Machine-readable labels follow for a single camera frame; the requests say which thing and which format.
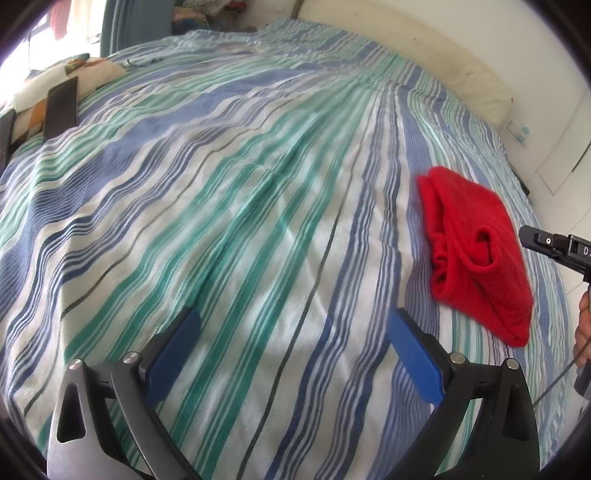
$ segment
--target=red cloth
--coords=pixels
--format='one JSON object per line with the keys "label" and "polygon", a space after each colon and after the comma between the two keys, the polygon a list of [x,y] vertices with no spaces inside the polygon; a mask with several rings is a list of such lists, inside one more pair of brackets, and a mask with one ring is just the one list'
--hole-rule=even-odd
{"label": "red cloth", "polygon": [[431,292],[511,346],[530,337],[534,305],[513,225],[496,193],[444,167],[418,178],[431,242]]}

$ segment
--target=metal screw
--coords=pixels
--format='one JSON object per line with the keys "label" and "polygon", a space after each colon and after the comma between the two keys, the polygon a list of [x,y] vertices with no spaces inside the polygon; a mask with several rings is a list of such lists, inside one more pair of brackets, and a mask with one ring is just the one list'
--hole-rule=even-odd
{"label": "metal screw", "polygon": [[138,358],[139,358],[138,352],[128,352],[123,357],[123,363],[131,365],[131,364],[136,363],[136,361],[138,361]]}
{"label": "metal screw", "polygon": [[519,370],[519,362],[517,360],[515,360],[514,358],[507,359],[507,366],[511,370]]}
{"label": "metal screw", "polygon": [[78,370],[81,366],[82,366],[82,360],[80,360],[79,358],[76,358],[70,362],[70,365],[68,366],[68,368],[70,370]]}
{"label": "metal screw", "polygon": [[456,365],[461,365],[466,361],[466,357],[463,356],[461,353],[453,352],[450,354],[449,359],[455,363]]}

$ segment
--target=striped bedspread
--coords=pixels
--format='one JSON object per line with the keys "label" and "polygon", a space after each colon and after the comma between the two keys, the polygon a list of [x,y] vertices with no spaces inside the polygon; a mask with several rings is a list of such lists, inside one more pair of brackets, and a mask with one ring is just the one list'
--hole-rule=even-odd
{"label": "striped bedspread", "polygon": [[[431,412],[385,337],[397,306],[471,361],[515,357],[534,398],[569,360],[545,258],[524,252],[526,348],[431,298],[417,175],[446,166],[497,192],[515,229],[537,220],[497,133],[414,63],[286,20],[113,59],[128,75],[0,181],[0,387],[42,451],[64,366],[141,349],[186,304],[203,333],[157,413],[206,480],[384,478]],[[537,410],[543,462],[566,382]]]}

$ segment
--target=wall outlet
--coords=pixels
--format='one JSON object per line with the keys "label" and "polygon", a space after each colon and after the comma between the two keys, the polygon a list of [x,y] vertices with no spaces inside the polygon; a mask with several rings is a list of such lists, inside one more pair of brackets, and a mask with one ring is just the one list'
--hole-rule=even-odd
{"label": "wall outlet", "polygon": [[522,147],[526,147],[525,141],[530,135],[530,129],[525,125],[517,125],[513,120],[507,125],[507,130],[515,137]]}

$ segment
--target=hand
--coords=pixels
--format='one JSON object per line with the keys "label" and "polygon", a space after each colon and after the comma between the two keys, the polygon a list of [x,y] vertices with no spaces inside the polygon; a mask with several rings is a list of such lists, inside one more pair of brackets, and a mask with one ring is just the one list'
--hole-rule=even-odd
{"label": "hand", "polygon": [[[579,326],[574,333],[574,351],[576,356],[579,354],[581,348],[584,347],[589,337],[591,337],[591,316],[589,315],[589,292],[581,297],[579,302]],[[591,360],[591,345],[587,347],[585,353],[577,360],[577,367],[584,367],[587,360]]]}

